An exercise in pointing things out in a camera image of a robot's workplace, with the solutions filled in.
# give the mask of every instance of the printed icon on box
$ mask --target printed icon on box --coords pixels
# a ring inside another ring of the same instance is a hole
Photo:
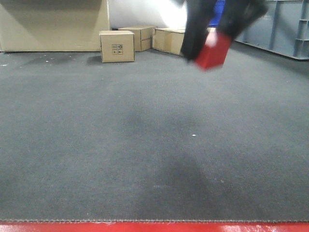
[[[113,55],[123,55],[123,45],[122,44],[113,44],[112,45],[112,54]]]

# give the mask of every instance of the cardboard box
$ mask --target cardboard box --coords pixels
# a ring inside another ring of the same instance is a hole
[[[0,50],[100,51],[108,0],[0,0]]]
[[[181,56],[185,29],[155,28],[153,49]]]
[[[134,48],[136,52],[142,52],[152,48],[153,29],[156,26],[132,26],[119,28],[118,30],[129,30],[134,33]]]
[[[135,60],[134,33],[128,30],[100,31],[102,63]]]

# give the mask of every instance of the stacked cardboard box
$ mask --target stacked cardboard box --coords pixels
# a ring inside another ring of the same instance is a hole
[[[153,31],[153,48],[180,56],[185,29],[155,28]]]
[[[153,29],[156,26],[132,26],[119,28],[118,30],[129,30],[134,33],[134,49],[136,52],[142,52],[152,48]]]

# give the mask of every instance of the red block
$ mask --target red block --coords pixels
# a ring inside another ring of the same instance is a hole
[[[231,43],[231,37],[218,31],[216,45],[214,47],[205,45],[198,57],[195,59],[195,64],[203,70],[222,66]]]

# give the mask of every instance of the white wall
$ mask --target white wall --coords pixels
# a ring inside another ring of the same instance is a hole
[[[112,28],[138,24],[158,27],[184,27],[186,8],[171,0],[109,0]]]

